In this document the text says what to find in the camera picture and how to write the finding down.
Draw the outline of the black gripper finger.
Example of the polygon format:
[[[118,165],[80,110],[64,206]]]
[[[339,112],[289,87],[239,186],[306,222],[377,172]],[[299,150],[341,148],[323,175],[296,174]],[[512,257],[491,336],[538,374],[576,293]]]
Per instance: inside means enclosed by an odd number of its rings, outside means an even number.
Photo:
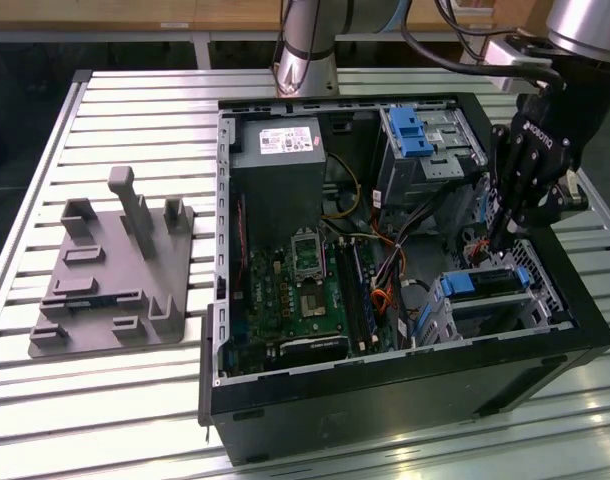
[[[577,172],[567,169],[556,180],[539,184],[535,175],[538,153],[532,153],[531,177],[519,171],[512,192],[512,206],[507,206],[507,232],[526,236],[532,229],[545,228],[586,210],[586,193],[579,184]]]
[[[519,153],[523,146],[523,136],[513,136],[506,125],[492,127],[491,147],[493,157],[490,159],[491,188],[495,191],[496,212],[488,231],[490,248],[506,250],[509,245],[508,224],[513,211],[513,190],[516,183],[516,170],[519,165]]]

